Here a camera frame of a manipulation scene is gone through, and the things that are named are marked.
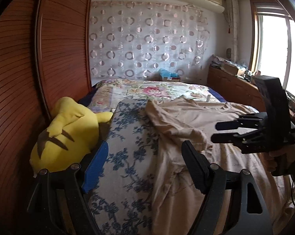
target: screw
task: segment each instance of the screw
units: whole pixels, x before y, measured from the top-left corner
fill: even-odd
[[[39,171],[39,174],[40,175],[45,175],[47,172],[48,172],[47,169],[42,169],[42,170]]]
[[[80,165],[79,164],[72,164],[70,166],[71,169],[75,170],[75,169],[79,169]]]
[[[243,169],[242,173],[247,176],[251,174],[251,172],[248,169]]]
[[[218,164],[211,164],[210,167],[213,170],[217,170],[219,168]]]

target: curtain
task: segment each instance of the curtain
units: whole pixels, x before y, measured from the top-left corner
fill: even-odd
[[[239,4],[238,0],[226,0],[229,28],[231,34],[231,61],[238,60],[238,33],[239,33]]]
[[[202,11],[136,1],[94,1],[90,10],[92,82],[105,78],[154,80],[159,69],[194,81],[210,33]]]

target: blue plastic bag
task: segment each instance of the blue plastic bag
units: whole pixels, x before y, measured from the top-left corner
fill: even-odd
[[[159,74],[165,78],[180,78],[179,74],[178,73],[173,73],[173,72],[169,72],[168,70],[165,70],[165,69],[160,69],[159,70]]]

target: blue gripper pad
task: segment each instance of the blue gripper pad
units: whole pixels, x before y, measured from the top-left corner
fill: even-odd
[[[108,156],[108,144],[103,141],[84,173],[82,191],[87,194],[98,183],[100,173]]]

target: wooden dresser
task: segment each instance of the wooden dresser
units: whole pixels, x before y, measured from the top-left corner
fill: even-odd
[[[260,112],[266,111],[256,86],[221,69],[210,66],[207,86],[218,92],[226,101],[249,105]]]

